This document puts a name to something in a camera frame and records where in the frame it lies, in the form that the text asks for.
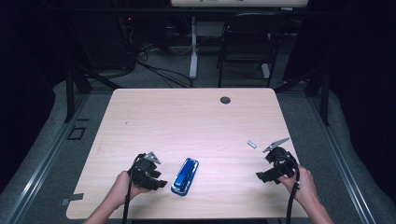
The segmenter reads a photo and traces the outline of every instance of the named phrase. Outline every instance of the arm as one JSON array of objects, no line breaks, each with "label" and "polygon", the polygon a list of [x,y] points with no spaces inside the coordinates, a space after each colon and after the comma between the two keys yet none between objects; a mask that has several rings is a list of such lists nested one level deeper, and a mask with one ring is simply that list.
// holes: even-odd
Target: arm
[{"label": "arm", "polygon": [[[102,200],[99,206],[92,212],[88,219],[84,222],[105,223],[114,210],[118,209],[125,203],[125,195],[128,192],[129,176],[126,171],[122,171],[114,182],[113,187]],[[149,189],[139,188],[135,185],[131,186],[131,200],[140,193],[149,192]]]},{"label": "arm", "polygon": [[[299,165],[299,170],[300,188],[296,192],[295,200],[303,207],[312,223],[333,223],[326,208],[318,200],[314,177],[301,165]],[[295,175],[291,178],[281,176],[278,180],[291,192],[295,182]]]}]

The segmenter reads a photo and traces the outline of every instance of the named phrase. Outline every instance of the gray carpet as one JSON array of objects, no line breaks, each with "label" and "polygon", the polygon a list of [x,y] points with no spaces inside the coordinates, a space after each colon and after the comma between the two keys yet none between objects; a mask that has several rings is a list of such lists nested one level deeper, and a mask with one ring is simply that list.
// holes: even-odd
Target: gray carpet
[{"label": "gray carpet", "polygon": [[[285,68],[292,41],[287,40],[281,49],[274,74],[272,87],[281,84],[283,69]],[[195,88],[216,88],[218,70],[216,69],[218,48],[213,45],[199,48],[198,76],[193,81]],[[190,69],[190,53],[177,54],[172,50],[162,52],[153,50],[148,53],[146,62],[152,66],[188,74]],[[126,76],[111,78],[112,81],[125,88],[180,88],[174,83],[166,83],[160,76],[155,75],[141,65]],[[69,126],[65,126],[65,85],[61,83],[54,91],[57,98],[50,118],[37,138],[30,153],[15,174],[6,190],[0,196],[0,223],[7,221],[17,223],[80,223],[82,220],[70,220],[65,216],[67,206],[60,205],[62,199],[68,198],[74,191],[84,162],[89,154],[93,138],[106,111],[106,105],[111,96],[111,90],[96,80],[90,80],[92,94],[84,96],[78,93],[79,110]],[[335,223],[362,223],[356,206],[351,200],[345,180],[340,176],[334,162],[332,146],[328,136],[323,131],[321,120],[318,119],[315,104],[317,99],[307,99],[301,90],[304,83],[292,90],[277,95],[284,113],[286,123],[290,130],[299,160],[302,165],[309,168],[315,177],[318,194],[323,204],[328,209]],[[328,128],[337,140],[338,145],[347,160],[352,174],[355,176],[362,194],[365,196],[370,211],[376,223],[391,223],[396,218],[396,209],[389,198],[376,186],[364,165],[354,153],[348,140],[347,126],[335,95],[331,94],[329,119],[331,126]],[[71,128],[85,128],[81,140],[67,140]],[[37,167],[42,165],[43,159],[48,157],[53,148],[59,148],[58,153],[50,154],[53,163],[49,171],[43,174],[43,182],[36,186],[30,200],[23,200],[25,187],[32,176],[35,176]],[[9,219],[15,213],[18,218]],[[139,221],[141,223],[196,223],[197,221]],[[279,223],[278,219],[270,220],[205,220],[199,223]],[[120,223],[111,220],[108,223]],[[292,223],[309,223],[307,218],[296,218]]]}]

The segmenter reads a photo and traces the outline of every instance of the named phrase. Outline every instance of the dark background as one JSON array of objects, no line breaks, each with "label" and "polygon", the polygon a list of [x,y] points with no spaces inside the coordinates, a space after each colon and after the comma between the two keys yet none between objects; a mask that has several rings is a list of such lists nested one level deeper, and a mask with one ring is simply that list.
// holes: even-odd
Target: dark background
[{"label": "dark background", "polygon": [[[65,80],[70,58],[92,65],[57,15],[35,1],[1,3],[0,97],[1,186],[3,190],[29,151],[54,102],[52,88]],[[345,10],[348,22],[305,20],[285,72],[294,78],[329,56],[343,39],[329,71],[351,142],[378,186],[396,201],[396,25],[391,1],[311,1],[310,10]]]}]

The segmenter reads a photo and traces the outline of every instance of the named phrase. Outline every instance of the table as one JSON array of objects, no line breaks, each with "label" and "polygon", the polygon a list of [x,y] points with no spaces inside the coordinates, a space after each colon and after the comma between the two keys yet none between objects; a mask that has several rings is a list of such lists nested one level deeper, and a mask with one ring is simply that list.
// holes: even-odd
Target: table
[{"label": "table", "polygon": [[[308,0],[171,0],[171,2],[172,7],[282,7],[291,10],[293,7],[306,7]],[[196,26],[195,17],[192,17],[190,78],[197,77]],[[262,74],[263,77],[269,77],[267,64],[262,66]]]},{"label": "table", "polygon": [[[221,97],[229,97],[224,104]],[[262,149],[289,137],[271,89],[119,89],[114,91],[75,194],[69,218],[86,218],[104,199],[117,174],[139,153],[153,151],[162,164],[163,189],[137,196],[128,218],[285,217],[289,194],[256,176],[272,168]],[[254,149],[247,144],[257,144]],[[282,145],[298,160],[292,141]],[[200,162],[187,196],[171,192],[186,158]],[[110,218],[122,218],[123,207]],[[295,203],[293,217],[307,217]]]}]

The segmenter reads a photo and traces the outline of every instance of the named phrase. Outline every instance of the hand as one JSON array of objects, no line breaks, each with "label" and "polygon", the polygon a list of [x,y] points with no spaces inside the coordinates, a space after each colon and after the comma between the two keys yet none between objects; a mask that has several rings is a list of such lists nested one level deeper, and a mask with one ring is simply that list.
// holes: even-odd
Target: hand
[{"label": "hand", "polygon": [[[128,193],[129,187],[129,175],[128,172],[122,171],[116,181],[105,197],[104,201],[114,207],[114,210],[125,204],[125,195]],[[143,189],[132,184],[130,199],[132,200],[135,196],[140,193],[147,193],[150,189]]]},{"label": "hand", "polygon": [[[303,207],[312,223],[332,223],[326,208],[318,200],[317,187],[311,172],[301,165],[298,165],[298,168],[300,171],[300,185],[294,199]],[[291,192],[296,181],[296,175],[291,178],[281,176],[278,180],[286,187],[288,192]]]}]

